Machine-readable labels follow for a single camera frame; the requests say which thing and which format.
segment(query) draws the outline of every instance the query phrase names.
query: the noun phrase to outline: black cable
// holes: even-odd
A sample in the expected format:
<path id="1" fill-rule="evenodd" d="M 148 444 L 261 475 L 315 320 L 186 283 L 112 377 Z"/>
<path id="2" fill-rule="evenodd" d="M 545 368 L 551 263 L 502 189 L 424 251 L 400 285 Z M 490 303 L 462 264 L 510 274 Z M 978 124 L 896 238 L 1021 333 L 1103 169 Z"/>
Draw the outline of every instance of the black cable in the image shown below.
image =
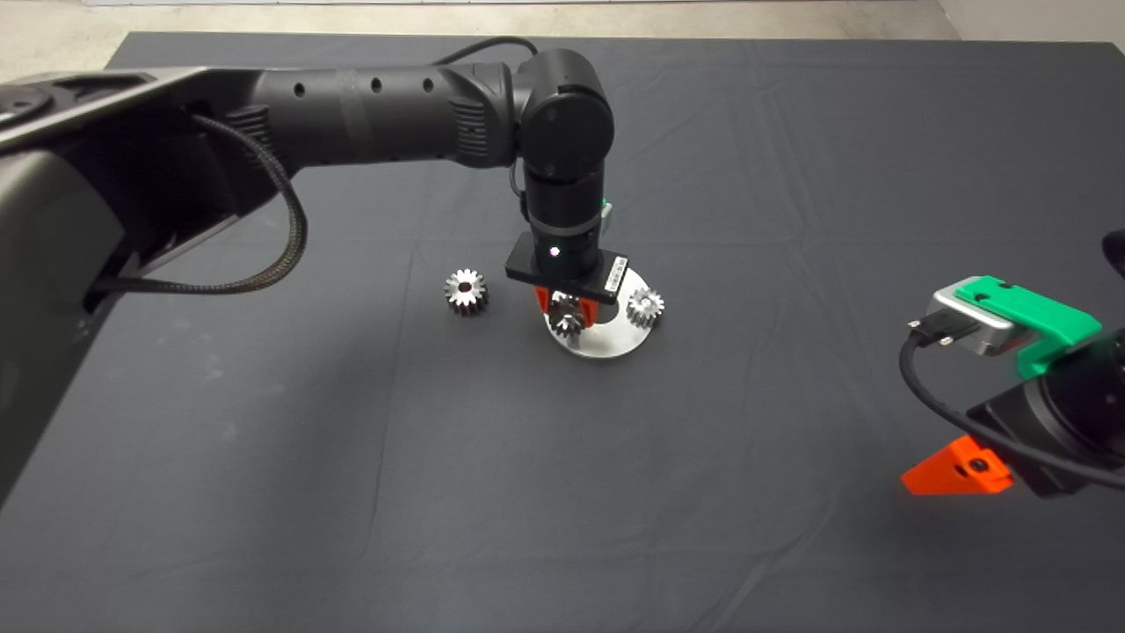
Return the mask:
<path id="1" fill-rule="evenodd" d="M 493 46 L 500 46 L 501 44 L 515 44 L 516 46 L 523 46 L 524 48 L 530 51 L 533 56 L 539 54 L 539 48 L 537 48 L 536 45 L 532 44 L 530 39 L 526 39 L 524 37 L 515 37 L 514 35 L 501 35 L 500 37 L 489 37 L 487 39 L 482 39 L 480 42 L 469 44 L 465 48 L 461 48 L 460 51 L 454 51 L 446 55 L 444 57 L 433 62 L 431 65 L 441 66 L 446 64 L 451 64 L 458 60 L 468 57 L 472 53 L 479 53 L 485 48 L 492 48 Z"/>
<path id="2" fill-rule="evenodd" d="M 922 405 L 928 407 L 930 412 L 948 421 L 953 424 L 953 426 L 960 428 L 969 435 L 979 437 L 983 440 L 986 444 L 1002 449 L 1012 455 L 1018 455 L 1019 458 L 1035 462 L 1042 467 L 1074 476 L 1090 483 L 1097 483 L 1099 486 L 1105 486 L 1106 488 L 1113 488 L 1114 490 L 1125 491 L 1125 477 L 1116 476 L 1102 469 L 1064 460 L 1045 451 L 1040 451 L 1038 449 L 1027 446 L 1026 444 L 1020 444 L 1019 442 L 1016 442 L 999 432 L 992 431 L 987 426 L 972 421 L 963 414 L 954 412 L 947 405 L 935 398 L 934 395 L 921 386 L 921 381 L 918 380 L 918 374 L 914 367 L 915 352 L 922 346 L 922 343 L 925 343 L 924 338 L 925 337 L 918 333 L 911 333 L 910 337 L 908 337 L 906 343 L 902 344 L 902 349 L 899 352 L 899 371 L 902 373 L 902 380 L 907 383 L 907 388 L 910 389 L 910 392 L 914 394 Z"/>
<path id="3" fill-rule="evenodd" d="M 285 166 L 268 148 L 248 134 L 219 123 L 213 118 L 192 115 L 192 120 L 208 132 L 226 136 L 241 143 L 253 152 L 266 170 L 267 175 L 277 187 L 278 192 L 289 207 L 289 239 L 285 250 L 273 263 L 256 274 L 251 274 L 237 281 L 215 284 L 181 283 L 161 279 L 144 279 L 140 277 L 112 277 L 94 281 L 92 290 L 101 292 L 159 292 L 159 293 L 238 293 L 260 290 L 280 281 L 297 265 L 308 239 L 308 218 L 305 209 L 292 190 L 292 183 Z"/>

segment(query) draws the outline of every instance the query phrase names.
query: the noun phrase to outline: table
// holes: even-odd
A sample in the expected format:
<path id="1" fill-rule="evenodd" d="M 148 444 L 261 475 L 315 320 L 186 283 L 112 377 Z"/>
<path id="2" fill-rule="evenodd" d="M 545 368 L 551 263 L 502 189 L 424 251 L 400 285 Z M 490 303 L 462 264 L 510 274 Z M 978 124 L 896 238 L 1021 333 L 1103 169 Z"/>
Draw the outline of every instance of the table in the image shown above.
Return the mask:
<path id="1" fill-rule="evenodd" d="M 114 67 L 424 63 L 462 42 L 133 34 Z M 1102 44 L 541 40 L 618 120 L 606 247 L 666 319 L 559 350 L 503 277 L 504 170 L 310 169 L 294 274 L 123 299 L 0 513 L 12 631 L 1112 631 L 1125 497 L 916 498 L 958 434 L 896 355 L 993 273 L 1125 322 L 1125 63 Z M 518 63 L 519 49 L 483 57 Z M 177 260 L 269 261 L 280 205 Z M 487 314 L 442 279 L 474 266 Z M 1012 359 L 925 353 L 961 407 Z"/>

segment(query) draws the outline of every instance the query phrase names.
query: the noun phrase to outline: metal plate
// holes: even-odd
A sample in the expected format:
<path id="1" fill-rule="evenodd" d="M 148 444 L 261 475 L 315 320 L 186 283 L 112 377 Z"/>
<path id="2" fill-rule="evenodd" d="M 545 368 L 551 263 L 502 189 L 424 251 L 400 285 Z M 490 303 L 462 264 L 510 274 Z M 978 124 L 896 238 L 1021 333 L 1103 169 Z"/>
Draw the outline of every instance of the metal plate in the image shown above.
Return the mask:
<path id="1" fill-rule="evenodd" d="M 629 300 L 629 296 L 648 284 L 645 279 L 632 268 L 626 270 L 624 279 L 621 281 L 621 291 L 618 293 L 618 313 L 605 324 L 596 324 L 583 331 L 578 336 L 564 337 L 551 329 L 547 314 L 543 314 L 543 324 L 547 333 L 555 338 L 555 342 L 562 346 L 570 354 L 576 354 L 584 359 L 616 359 L 624 356 L 640 347 L 651 328 L 639 328 L 629 320 L 626 314 L 626 306 L 622 301 Z"/>

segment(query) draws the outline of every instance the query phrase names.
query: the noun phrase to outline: white label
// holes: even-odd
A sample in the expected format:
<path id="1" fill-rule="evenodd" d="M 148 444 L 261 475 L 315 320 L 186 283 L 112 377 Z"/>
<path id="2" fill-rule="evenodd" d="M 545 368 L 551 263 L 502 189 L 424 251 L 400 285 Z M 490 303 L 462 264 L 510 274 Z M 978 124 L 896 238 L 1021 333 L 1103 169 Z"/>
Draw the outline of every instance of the white label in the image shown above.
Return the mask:
<path id="1" fill-rule="evenodd" d="M 613 268 L 610 269 L 610 278 L 605 280 L 605 290 L 615 292 L 621 284 L 621 279 L 626 275 L 626 268 L 629 268 L 629 260 L 618 255 L 613 260 Z"/>

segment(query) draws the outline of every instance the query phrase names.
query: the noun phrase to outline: metal gear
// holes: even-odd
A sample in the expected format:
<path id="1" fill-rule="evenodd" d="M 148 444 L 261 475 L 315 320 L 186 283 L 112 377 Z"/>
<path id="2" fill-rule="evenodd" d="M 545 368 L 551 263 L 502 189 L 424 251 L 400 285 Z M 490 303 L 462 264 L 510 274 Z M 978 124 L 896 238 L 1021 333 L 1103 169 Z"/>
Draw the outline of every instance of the metal gear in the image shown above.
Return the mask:
<path id="1" fill-rule="evenodd" d="M 488 304 L 488 286 L 476 270 L 461 268 L 446 279 L 446 301 L 461 316 L 476 314 Z"/>
<path id="2" fill-rule="evenodd" d="M 626 302 L 629 320 L 638 328 L 651 328 L 664 314 L 664 297 L 650 288 L 640 287 L 629 296 Z"/>
<path id="3" fill-rule="evenodd" d="M 551 331 L 562 338 L 578 336 L 586 329 L 586 319 L 582 315 L 578 299 L 562 292 L 556 292 L 547 308 L 547 323 Z"/>

